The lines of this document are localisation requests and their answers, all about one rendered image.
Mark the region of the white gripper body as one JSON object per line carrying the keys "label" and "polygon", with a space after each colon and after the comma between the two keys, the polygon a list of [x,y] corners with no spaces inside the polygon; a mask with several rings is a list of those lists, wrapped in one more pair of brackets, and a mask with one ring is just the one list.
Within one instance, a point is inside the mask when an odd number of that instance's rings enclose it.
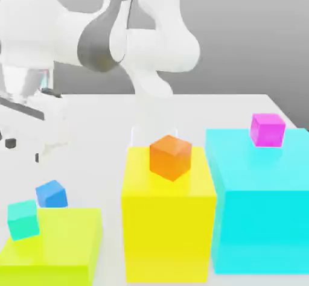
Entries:
{"label": "white gripper body", "polygon": [[68,99],[56,93],[36,92],[25,104],[0,95],[0,126],[41,144],[64,143],[67,109]]}

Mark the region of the small blue cube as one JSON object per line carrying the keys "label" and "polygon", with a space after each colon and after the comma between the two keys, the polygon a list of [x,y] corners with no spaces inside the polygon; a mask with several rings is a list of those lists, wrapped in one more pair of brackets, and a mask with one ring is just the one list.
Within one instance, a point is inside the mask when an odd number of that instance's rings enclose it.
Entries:
{"label": "small blue cube", "polygon": [[65,208],[68,206],[66,190],[56,180],[36,187],[36,195],[41,208]]}

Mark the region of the small teal cube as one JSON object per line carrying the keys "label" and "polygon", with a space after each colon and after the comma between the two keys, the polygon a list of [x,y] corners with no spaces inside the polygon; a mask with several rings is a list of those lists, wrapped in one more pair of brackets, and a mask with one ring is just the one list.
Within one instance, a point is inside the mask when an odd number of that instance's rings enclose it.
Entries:
{"label": "small teal cube", "polygon": [[13,241],[40,234],[35,200],[8,205],[7,223]]}

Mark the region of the small orange cube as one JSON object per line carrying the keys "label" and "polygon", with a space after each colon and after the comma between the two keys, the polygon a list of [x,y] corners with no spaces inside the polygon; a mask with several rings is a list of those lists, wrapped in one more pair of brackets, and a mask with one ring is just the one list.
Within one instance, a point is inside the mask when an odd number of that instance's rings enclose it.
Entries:
{"label": "small orange cube", "polygon": [[192,143],[167,135],[149,146],[150,171],[175,181],[191,169]]}

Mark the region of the small magenta cube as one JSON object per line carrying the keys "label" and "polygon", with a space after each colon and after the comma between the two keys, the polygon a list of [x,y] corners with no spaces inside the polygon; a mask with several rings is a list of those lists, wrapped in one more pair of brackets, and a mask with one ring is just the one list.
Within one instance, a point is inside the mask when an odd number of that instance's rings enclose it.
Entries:
{"label": "small magenta cube", "polygon": [[256,147],[281,147],[286,124],[276,113],[254,113],[250,137]]}

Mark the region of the large lime box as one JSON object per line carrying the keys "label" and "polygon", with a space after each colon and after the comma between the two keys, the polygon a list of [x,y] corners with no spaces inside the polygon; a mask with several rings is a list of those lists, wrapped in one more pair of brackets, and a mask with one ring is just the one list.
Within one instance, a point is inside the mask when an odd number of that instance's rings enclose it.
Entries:
{"label": "large lime box", "polygon": [[9,238],[0,286],[92,286],[103,234],[99,208],[38,210],[40,234]]}

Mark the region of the large yellow box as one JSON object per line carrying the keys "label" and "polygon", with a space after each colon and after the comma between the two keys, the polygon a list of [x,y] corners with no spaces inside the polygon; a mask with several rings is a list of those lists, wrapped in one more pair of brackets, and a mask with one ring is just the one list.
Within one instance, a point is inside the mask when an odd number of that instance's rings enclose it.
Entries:
{"label": "large yellow box", "polygon": [[121,193],[127,282],[206,282],[216,192],[202,147],[174,182],[149,170],[149,149],[127,153]]}

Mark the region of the large cyan box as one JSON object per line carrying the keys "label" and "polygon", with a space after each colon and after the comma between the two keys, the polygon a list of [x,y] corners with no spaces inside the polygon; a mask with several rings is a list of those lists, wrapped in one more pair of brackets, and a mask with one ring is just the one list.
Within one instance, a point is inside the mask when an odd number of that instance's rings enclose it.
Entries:
{"label": "large cyan box", "polygon": [[211,256],[217,274],[309,274],[309,132],[279,148],[246,129],[207,129],[217,193]]}

